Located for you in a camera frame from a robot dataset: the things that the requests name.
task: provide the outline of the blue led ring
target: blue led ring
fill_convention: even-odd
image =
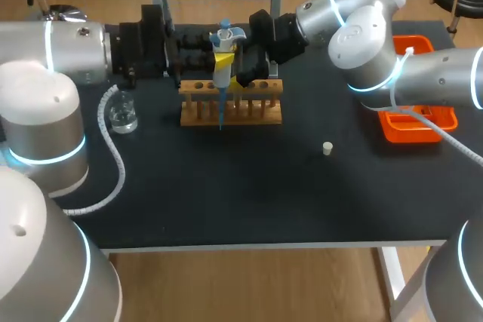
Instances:
[[[460,236],[458,238],[458,262],[460,263],[461,274],[463,275],[463,279],[465,280],[469,291],[475,298],[476,302],[478,302],[480,307],[483,308],[483,299],[481,298],[475,286],[473,285],[473,282],[471,282],[471,279],[469,278],[469,275],[468,275],[468,271],[466,270],[465,263],[463,261],[463,251],[462,251],[463,233],[465,232],[465,228],[467,225],[468,225],[468,221],[466,221],[465,225],[463,225],[463,227],[461,228]]]
[[[369,87],[369,88],[355,88],[350,84],[348,84],[347,86],[349,86],[349,88],[351,90],[354,90],[355,92],[370,92],[372,90],[376,90],[377,88],[383,87],[384,85],[388,84],[392,79],[399,77],[401,74],[401,71],[402,71],[402,62],[399,59],[396,59],[394,69],[392,70],[389,77],[386,78],[384,81],[380,82],[379,84],[376,84],[375,86]]]
[[[56,164],[57,162],[61,162],[64,160],[67,160],[68,158],[71,158],[75,154],[77,154],[79,151],[81,151],[82,147],[85,144],[85,136],[82,138],[81,143],[73,149],[71,152],[68,154],[65,154],[64,156],[59,156],[58,158],[49,158],[47,160],[30,160],[29,158],[23,158],[22,156],[17,155],[15,152],[10,149],[10,153],[14,158],[16,158],[18,161],[28,164],[28,165],[49,165],[49,164]]]
[[[476,69],[478,68],[478,62],[480,60],[482,52],[483,52],[483,47],[478,49],[478,51],[475,54],[475,58],[473,59],[473,64],[471,67],[471,75],[469,79],[471,98],[473,99],[473,103],[475,104],[477,109],[483,109],[483,107],[481,107],[480,105],[480,102],[478,102],[478,97],[476,96]]]
[[[339,5],[335,2],[335,0],[329,0],[331,2],[331,8],[332,11],[334,12],[335,16],[337,17],[337,20],[339,20],[340,26],[344,26],[346,22],[344,22],[344,19],[342,19],[342,15],[340,15],[339,12]]]
[[[60,322],[67,322],[71,318],[71,316],[73,315],[74,311],[77,309],[78,304],[80,303],[81,298],[84,295],[85,288],[88,285],[89,273],[91,272],[91,248],[89,247],[88,239],[85,236],[82,229],[80,229],[77,224],[74,223],[74,225],[77,227],[79,233],[82,236],[82,240],[84,241],[84,246],[85,246],[85,270],[84,270],[84,276],[82,277],[81,286],[78,289],[77,295],[75,296],[74,301],[72,302],[69,309],[67,310],[67,312],[64,314],[64,316],[60,320]]]

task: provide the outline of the robotic arm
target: robotic arm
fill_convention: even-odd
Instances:
[[[268,78],[267,61],[279,64],[302,54],[305,47],[328,44],[335,66],[349,89],[370,108],[391,106],[390,82],[398,78],[398,105],[475,105],[483,103],[482,49],[449,49],[407,58],[402,64],[392,43],[391,20],[406,0],[309,0],[295,14],[272,19],[265,11],[250,16],[251,35],[243,51],[259,48],[259,63],[237,72],[247,86]],[[165,26],[161,9],[143,6],[139,23],[10,22],[0,25],[0,64],[36,60],[68,75],[76,84],[99,84],[121,73],[131,86],[136,78],[166,72],[179,78],[183,69],[214,71],[209,34],[177,38]],[[180,48],[200,49],[197,58],[181,60]]]
[[[478,63],[483,48],[400,57],[388,28],[383,12],[366,6],[347,18],[329,44],[332,62],[363,105],[372,109],[394,106],[390,91],[395,87],[399,106],[475,105],[481,109],[483,67]]]

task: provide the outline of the pipette tip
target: pipette tip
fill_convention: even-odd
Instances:
[[[225,114],[225,102],[226,102],[226,88],[218,88],[220,92],[220,105],[218,107],[218,124],[221,127],[223,126],[223,117]]]

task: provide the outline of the white table leg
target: white table leg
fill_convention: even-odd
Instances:
[[[377,248],[377,252],[379,253],[379,260],[383,269],[389,302],[393,303],[406,284],[401,264],[399,264],[398,251],[396,247],[381,247]]]
[[[437,249],[434,248],[428,253],[411,279],[405,284],[397,249],[395,247],[377,248],[391,302],[389,312],[392,322],[409,322],[423,306],[426,306],[424,278],[428,263]],[[428,317],[434,321],[431,312],[428,313]]]
[[[406,284],[406,287],[401,291],[399,297],[391,304],[390,314],[392,322],[408,322],[411,320],[411,317],[425,306],[426,288],[424,278],[426,276],[426,268],[436,250],[437,248],[428,253],[408,281],[408,284]],[[428,313],[430,320],[433,320],[431,316],[432,313]]]

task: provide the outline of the small white cap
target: small white cap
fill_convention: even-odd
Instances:
[[[329,143],[328,141],[323,143],[322,144],[322,148],[323,148],[322,151],[324,152],[324,155],[329,156],[332,152],[333,147],[334,147],[334,145],[332,145],[332,143]]]

